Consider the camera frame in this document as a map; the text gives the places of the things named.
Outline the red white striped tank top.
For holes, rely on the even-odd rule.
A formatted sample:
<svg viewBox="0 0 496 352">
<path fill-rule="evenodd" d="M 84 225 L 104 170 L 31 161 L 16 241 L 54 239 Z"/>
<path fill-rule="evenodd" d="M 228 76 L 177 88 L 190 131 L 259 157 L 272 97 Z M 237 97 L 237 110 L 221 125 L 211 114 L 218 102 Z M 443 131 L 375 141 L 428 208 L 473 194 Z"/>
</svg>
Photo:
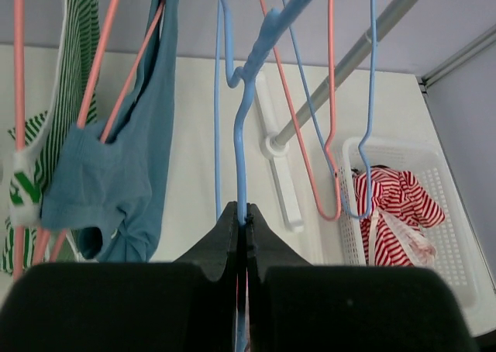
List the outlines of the red white striped tank top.
<svg viewBox="0 0 496 352">
<path fill-rule="evenodd" d="M 352 170 L 366 264 L 369 266 L 431 267 L 436 248 L 422 232 L 444 223 L 445 212 L 420 185 L 411 171 L 386 166 L 370 169 L 371 200 L 367 200 L 367 175 Z"/>
</svg>

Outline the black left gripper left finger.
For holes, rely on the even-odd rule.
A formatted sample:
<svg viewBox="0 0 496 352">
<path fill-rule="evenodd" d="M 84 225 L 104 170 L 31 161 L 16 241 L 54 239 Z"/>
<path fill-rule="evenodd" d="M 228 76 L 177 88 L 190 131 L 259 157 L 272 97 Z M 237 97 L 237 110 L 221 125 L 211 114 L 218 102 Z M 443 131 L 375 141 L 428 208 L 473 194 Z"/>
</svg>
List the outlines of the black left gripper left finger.
<svg viewBox="0 0 496 352">
<path fill-rule="evenodd" d="M 236 203 L 165 263 L 41 264 L 1 308 L 3 351 L 231 351 Z"/>
</svg>

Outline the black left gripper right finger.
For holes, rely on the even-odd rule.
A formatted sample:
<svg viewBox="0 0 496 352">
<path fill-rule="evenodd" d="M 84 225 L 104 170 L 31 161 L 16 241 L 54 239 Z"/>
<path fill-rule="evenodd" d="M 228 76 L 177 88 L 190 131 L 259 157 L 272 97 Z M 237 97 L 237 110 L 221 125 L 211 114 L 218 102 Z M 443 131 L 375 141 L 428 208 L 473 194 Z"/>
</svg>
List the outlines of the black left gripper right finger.
<svg viewBox="0 0 496 352">
<path fill-rule="evenodd" d="M 456 299 L 423 267 L 318 266 L 248 208 L 254 351 L 475 351 Z"/>
</svg>

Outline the pink hanger with red top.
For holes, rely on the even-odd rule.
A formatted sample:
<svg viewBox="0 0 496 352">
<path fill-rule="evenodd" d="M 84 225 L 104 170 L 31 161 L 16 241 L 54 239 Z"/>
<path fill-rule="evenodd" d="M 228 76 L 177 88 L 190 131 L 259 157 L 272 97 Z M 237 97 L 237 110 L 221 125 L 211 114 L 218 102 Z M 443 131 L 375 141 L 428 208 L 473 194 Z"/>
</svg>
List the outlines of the pink hanger with red top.
<svg viewBox="0 0 496 352">
<path fill-rule="evenodd" d="M 331 154 L 330 146 L 331 142 L 334 139 L 336 133 L 336 104 L 335 104 L 335 67 L 334 67 L 334 0 L 328 0 L 328 58 L 329 58 L 329 83 L 327 84 L 327 92 L 329 93 L 329 136 L 326 140 L 323 139 L 322 134 L 319 129 L 319 125 L 316 119 L 316 100 L 312 99 L 309 91 L 308 85 L 305 78 L 305 73 L 303 71 L 303 67 L 301 64 L 300 54 L 298 52 L 297 40 L 293 32 L 290 32 L 291 41 L 293 43 L 295 56 L 297 58 L 298 69 L 300 71 L 301 80 L 303 84 L 303 88 L 307 97 L 307 108 L 310 110 L 310 114 L 312 116 L 312 120 L 314 123 L 315 131 L 319 138 L 319 142 L 321 144 L 321 148 L 323 153 L 325 154 L 325 159 L 328 163 L 329 170 L 333 177 L 333 185 L 335 189 L 335 197 L 336 197 L 336 212 L 327 215 L 324 212 L 323 203 L 320 200 L 317 184 L 312 173 L 311 165 L 308 159 L 308 155 L 305 149 L 304 141 L 301 135 L 300 125 L 303 123 L 301 119 L 297 118 L 295 113 L 295 109 L 293 106 L 293 102 L 291 100 L 290 90 L 286 81 L 286 77 L 284 74 L 284 69 L 282 67 L 280 55 L 278 49 L 275 47 L 273 49 L 274 57 L 277 64 L 277 69 L 279 71 L 281 83 L 284 90 L 284 95 L 288 104 L 288 108 L 291 114 L 291 120 L 293 123 L 294 130 L 296 131 L 296 136 L 298 138 L 298 145 L 301 151 L 301 155 L 303 157 L 303 161 L 305 163 L 305 169 L 308 175 L 308 179 L 310 181 L 310 185 L 312 188 L 312 194 L 314 196 L 316 208 L 318 210 L 319 215 L 328 222 L 335 222 L 340 218 L 342 211 L 342 203 L 341 203 L 341 192 L 339 188 L 339 174 L 337 171 L 337 165 Z M 278 197 L 280 199 L 282 212 L 284 213 L 284 218 L 287 219 L 287 222 L 290 224 L 291 228 L 297 228 L 303 224 L 303 220 L 301 217 L 301 212 L 298 207 L 298 200 L 295 194 L 295 187 L 291 177 L 290 168 L 288 165 L 288 159 L 285 155 L 277 156 L 275 153 L 277 151 L 284 152 L 285 146 L 282 144 L 280 140 L 277 140 L 274 135 L 269 135 L 264 141 L 264 146 L 268 151 L 268 154 L 271 156 L 270 165 L 272 167 L 274 181 L 277 187 Z"/>
</svg>

